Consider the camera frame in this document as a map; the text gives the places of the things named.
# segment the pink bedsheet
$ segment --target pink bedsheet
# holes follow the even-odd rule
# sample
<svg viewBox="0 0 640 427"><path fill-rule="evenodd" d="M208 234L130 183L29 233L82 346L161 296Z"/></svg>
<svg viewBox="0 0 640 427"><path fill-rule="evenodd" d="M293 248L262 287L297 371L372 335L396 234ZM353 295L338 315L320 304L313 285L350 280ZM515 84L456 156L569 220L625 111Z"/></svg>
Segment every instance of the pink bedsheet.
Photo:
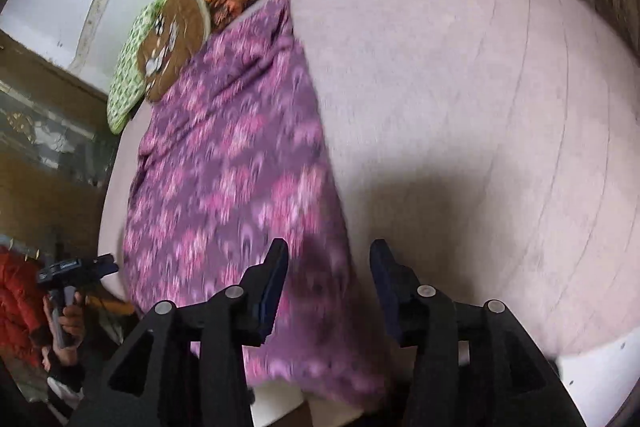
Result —
<svg viewBox="0 0 640 427"><path fill-rule="evenodd" d="M360 301L316 94L288 0L213 36L153 108L140 144L124 273L143 311L204 301L289 243L273 334L247 380L285 378L368 407L386 392L382 332Z"/></svg>

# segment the person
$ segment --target person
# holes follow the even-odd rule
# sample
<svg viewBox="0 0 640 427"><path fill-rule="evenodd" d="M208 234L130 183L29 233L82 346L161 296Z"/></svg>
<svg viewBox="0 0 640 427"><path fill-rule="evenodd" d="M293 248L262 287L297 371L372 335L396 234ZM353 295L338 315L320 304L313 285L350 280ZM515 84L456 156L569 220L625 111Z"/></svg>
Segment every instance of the person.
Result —
<svg viewBox="0 0 640 427"><path fill-rule="evenodd" d="M91 308L84 306L82 295L76 292L73 304L66 306L58 318L73 343L60 346L49 298L45 297L42 305L52 336L51 345L42 348L42 365L47 371L47 406L61 423L66 423L81 400L96 396L102 370L119 344L111 340L98 323L97 312L91 313Z"/></svg>
<svg viewBox="0 0 640 427"><path fill-rule="evenodd" d="M62 329L72 336L73 343L68 347L60 346L56 339L49 298L43 297L42 304L53 339L50 346L42 348L42 365L47 371L47 406L61 423L66 423L84 398L82 383L86 374L79 354L86 335L82 296L76 292L73 304L66 306L58 318Z"/></svg>
<svg viewBox="0 0 640 427"><path fill-rule="evenodd" d="M51 342L44 291L36 284L39 269L34 260L0 245L0 353L34 368L40 348Z"/></svg>

